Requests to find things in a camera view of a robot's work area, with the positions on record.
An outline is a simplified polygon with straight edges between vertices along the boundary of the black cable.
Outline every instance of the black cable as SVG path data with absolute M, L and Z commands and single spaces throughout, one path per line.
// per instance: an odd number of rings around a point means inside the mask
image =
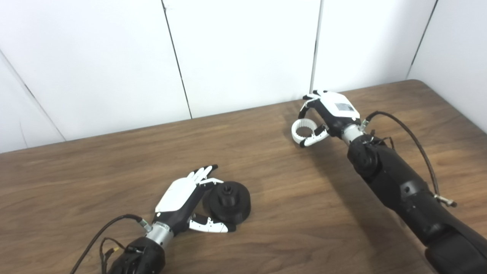
M 139 217 L 137 215 L 133 215 L 133 214 L 125 214 L 125 215 L 122 215 L 122 216 L 118 216 L 117 218 L 109 221 L 104 227 L 102 227 L 100 229 L 100 231 L 98 231 L 98 233 L 93 237 L 93 239 L 91 240 L 91 242 L 88 244 L 88 246 L 86 247 L 85 251 L 83 252 L 83 254 L 81 254 L 81 256 L 79 257 L 78 261 L 76 262 L 75 266 L 73 266 L 73 269 L 71 269 L 71 272 L 69 272 L 70 274 L 74 274 L 76 272 L 76 270 L 78 269 L 79 265 L 81 264 L 81 262 L 83 261 L 83 259 L 86 257 L 86 254 L 88 254 L 88 251 L 90 251 L 90 248 L 94 245 L 94 243 L 96 242 L 96 240 L 98 240 L 98 238 L 100 237 L 100 235 L 111 225 L 113 225 L 115 222 L 117 221 L 120 221 L 122 219 L 133 219 L 137 222 L 141 222 L 143 219 L 142 217 Z
M 419 142 L 418 138 L 416 138 L 416 136 L 414 135 L 414 133 L 412 133 L 412 131 L 403 122 L 401 122 L 401 120 L 399 120 L 394 115 L 389 114 L 387 112 L 374 111 L 371 114 L 369 114 L 365 118 L 365 120 L 367 120 L 368 122 L 370 122 L 372 120 L 372 118 L 374 116 L 378 115 L 378 114 L 381 114 L 381 115 L 384 115 L 384 116 L 387 116 L 387 117 L 391 118 L 396 123 L 398 123 L 409 134 L 409 136 L 411 136 L 411 138 L 413 139 L 413 141 L 416 143 L 416 146 L 418 147 L 419 152 L 421 152 L 421 155 L 423 156 L 423 158 L 424 158 L 424 160 L 426 162 L 426 165 L 428 167 L 428 170 L 430 171 L 431 180 L 433 181 L 434 192 L 435 192 L 436 195 L 440 196 L 440 189 L 438 188 L 438 181 L 436 180 L 436 175 L 434 174 L 434 170 L 433 170 L 433 167 L 431 165 L 430 159 L 428 159 L 428 156 L 426 155 L 426 152 L 423 149 L 423 146 Z

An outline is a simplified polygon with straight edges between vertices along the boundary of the white wall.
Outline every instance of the white wall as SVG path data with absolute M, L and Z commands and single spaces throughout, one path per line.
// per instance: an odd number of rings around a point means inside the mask
M 487 132 L 487 1 L 440 0 L 411 68 Z
M 193 117 L 298 99 L 319 0 L 165 0 Z
M 0 52 L 0 153 L 61 141 Z
M 0 50 L 68 140 L 190 118 L 159 0 L 3 0 Z
M 434 2 L 325 0 L 313 88 L 340 92 L 405 80 Z

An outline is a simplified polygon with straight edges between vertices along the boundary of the white plastic ring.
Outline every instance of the white plastic ring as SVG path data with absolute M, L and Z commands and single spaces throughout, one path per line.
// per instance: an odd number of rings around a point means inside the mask
M 309 128 L 312 131 L 318 128 L 316 123 L 311 119 L 304 118 L 304 119 L 296 120 L 296 122 L 294 122 L 293 126 L 291 127 L 291 134 L 293 135 L 294 142 L 298 144 L 301 143 L 301 141 L 303 141 L 304 139 L 306 139 L 306 137 L 300 136 L 296 132 L 298 128 L 302 128 L 302 127 Z

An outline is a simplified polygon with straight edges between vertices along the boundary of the black cylindrical object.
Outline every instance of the black cylindrical object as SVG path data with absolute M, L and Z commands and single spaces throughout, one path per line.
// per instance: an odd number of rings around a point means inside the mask
M 224 182 L 211 190 L 208 204 L 213 218 L 240 224 L 250 214 L 250 193 L 241 183 Z

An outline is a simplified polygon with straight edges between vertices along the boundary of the wood grain surface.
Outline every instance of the wood grain surface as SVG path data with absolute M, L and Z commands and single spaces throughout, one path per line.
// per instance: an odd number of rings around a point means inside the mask
M 363 117 L 383 110 L 403 120 L 424 145 L 442 194 L 459 203 L 451 211 L 487 236 L 483 132 L 416 80 L 344 94 Z M 292 141 L 290 127 L 301 105 L 293 101 L 1 154 L 0 273 L 68 273 L 107 221 L 125 213 L 151 220 L 174 180 L 215 163 L 216 178 L 248 187 L 250 217 L 232 234 L 178 235 L 166 250 L 163 273 L 432 273 L 419 241 L 355 174 L 341 140 L 307 149 Z M 386 117 L 375 118 L 372 128 L 392 136 L 399 154 L 429 181 L 407 133 Z M 201 206 L 197 212 L 204 213 Z M 143 234 L 126 220 L 104 235 L 127 244 Z M 100 272 L 97 249 L 78 273 Z

